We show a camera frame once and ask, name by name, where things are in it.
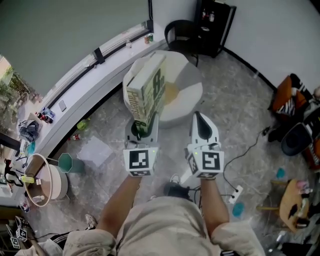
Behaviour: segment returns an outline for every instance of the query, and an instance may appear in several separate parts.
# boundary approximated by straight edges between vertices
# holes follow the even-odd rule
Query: white wall
[[[197,0],[153,0],[154,39],[165,38],[166,26],[176,20],[193,21]]]
[[[225,47],[275,87],[295,73],[320,85],[320,14],[309,0],[227,0],[237,6]]]

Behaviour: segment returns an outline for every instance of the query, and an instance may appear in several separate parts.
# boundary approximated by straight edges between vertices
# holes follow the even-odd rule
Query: shoe
[[[88,225],[88,227],[87,227],[88,230],[95,229],[98,225],[96,218],[93,217],[91,214],[86,214],[85,220]]]
[[[180,176],[175,173],[171,176],[170,182],[177,183],[178,185],[180,185]]]

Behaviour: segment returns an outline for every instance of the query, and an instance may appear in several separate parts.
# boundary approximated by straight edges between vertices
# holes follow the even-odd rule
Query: marble floor
[[[273,91],[250,69],[224,51],[215,59],[200,56],[198,68],[203,75],[203,99],[197,110],[211,118],[218,127],[225,152],[224,162],[227,163],[244,153],[256,142],[258,133],[272,125],[274,120],[267,108]],[[69,140],[62,146],[56,158],[60,153],[68,152],[85,159],[85,174],[68,174],[69,199],[42,208],[33,207],[27,214],[37,237],[47,233],[83,230],[86,228],[86,213],[99,217],[105,203],[127,176],[122,150],[125,148],[124,128],[130,118],[131,113],[123,102],[120,90],[92,114],[88,128],[79,132],[81,140]],[[159,130],[160,151],[155,175],[142,179],[134,204],[146,202],[150,196],[159,194],[162,185],[173,173],[185,173],[188,165],[183,149],[190,141],[190,123],[191,119],[179,126]],[[92,140],[101,142],[101,147],[104,150],[107,147],[107,150],[101,154],[100,146],[92,147]],[[238,202],[244,204],[244,213],[239,218],[233,217],[234,205],[227,204],[231,220],[248,220],[265,248],[275,241],[280,224],[277,217],[257,211],[256,206],[277,205],[277,193],[274,193],[276,196],[269,194],[275,190],[270,180],[276,178],[279,168],[285,170],[283,180],[306,180],[310,176],[300,155],[285,156],[278,142],[268,143],[267,137],[260,136],[257,145],[244,157],[228,165],[225,172],[234,186],[243,187]],[[232,194],[233,189],[222,175],[217,177],[217,183],[221,194]],[[300,242],[303,235],[291,239]]]

